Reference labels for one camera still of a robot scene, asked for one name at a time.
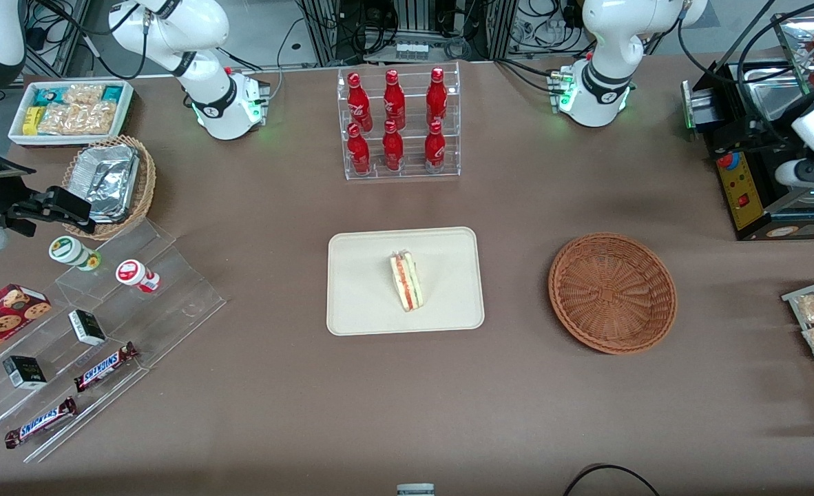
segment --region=coca-cola bottle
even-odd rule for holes
[[[432,69],[432,84],[426,93],[426,120],[429,125],[435,120],[443,121],[447,116],[447,88],[444,87],[444,70]]]
[[[367,141],[361,136],[361,128],[357,123],[349,123],[346,131],[349,132],[346,147],[349,148],[349,159],[353,163],[355,174],[366,176],[370,173],[370,148],[367,147]]]
[[[441,172],[444,167],[444,147],[447,145],[441,135],[441,121],[435,120],[428,126],[426,136],[426,170],[430,174]]]
[[[386,135],[382,137],[382,149],[386,153],[386,167],[392,172],[398,172],[404,166],[404,140],[398,133],[397,124],[389,119],[386,121]]]
[[[362,131],[370,132],[373,129],[373,117],[370,116],[370,99],[361,87],[361,76],[351,72],[346,80],[349,82],[349,113],[353,121],[359,123]]]
[[[407,107],[404,103],[404,89],[398,83],[398,71],[386,70],[386,93],[382,95],[386,105],[386,118],[393,120],[398,130],[407,125]]]

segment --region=brown wicker basket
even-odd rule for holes
[[[97,239],[98,241],[110,239],[129,224],[146,216],[147,211],[149,211],[149,205],[153,202],[153,188],[156,187],[156,164],[153,163],[153,157],[149,156],[147,148],[145,148],[140,141],[129,136],[117,136],[116,138],[108,138],[104,139],[104,141],[92,143],[87,148],[113,147],[114,145],[131,145],[131,147],[137,148],[140,152],[140,164],[138,166],[137,179],[134,180],[134,192],[132,194],[132,206],[129,217],[127,217],[124,222],[118,224],[96,224],[94,234],[87,234],[73,226],[64,224],[64,229],[74,236]],[[67,171],[64,173],[64,179],[61,181],[61,186],[64,188],[67,188],[67,184],[70,183],[70,175],[73,174],[75,165],[76,157],[70,161],[70,166],[67,167]]]
[[[674,280],[645,246],[607,232],[573,239],[548,274],[557,317],[576,339],[605,353],[646,351],[671,330]]]

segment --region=white tray of snacks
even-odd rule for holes
[[[67,147],[114,138],[123,131],[133,93],[120,79],[30,83],[10,139],[24,147]]]
[[[480,324],[483,290],[473,230],[356,232],[331,238],[328,330],[334,335],[476,329]]]

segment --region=table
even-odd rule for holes
[[[814,361],[779,299],[814,282],[814,241],[734,241],[684,138],[680,82],[698,73],[650,57],[616,122],[585,129],[491,63],[461,70],[463,176],[389,185],[343,178],[335,70],[288,72],[269,125],[231,142],[193,122],[174,79],[134,81],[151,218],[230,302],[42,464],[0,440],[0,494],[558,494],[593,462],[666,494],[814,493]],[[40,188],[73,153],[10,159]],[[479,238],[480,329],[325,329],[331,236],[445,226]],[[641,355],[584,347],[549,305],[558,248],[599,230],[674,276],[674,329]],[[13,238],[0,288],[63,272],[45,256],[61,232]]]

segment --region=sandwich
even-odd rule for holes
[[[425,300],[422,298],[422,289],[419,288],[419,276],[416,273],[416,263],[409,251],[392,254],[388,259],[392,265],[392,277],[395,279],[395,291],[401,298],[404,311],[413,311],[422,307]]]

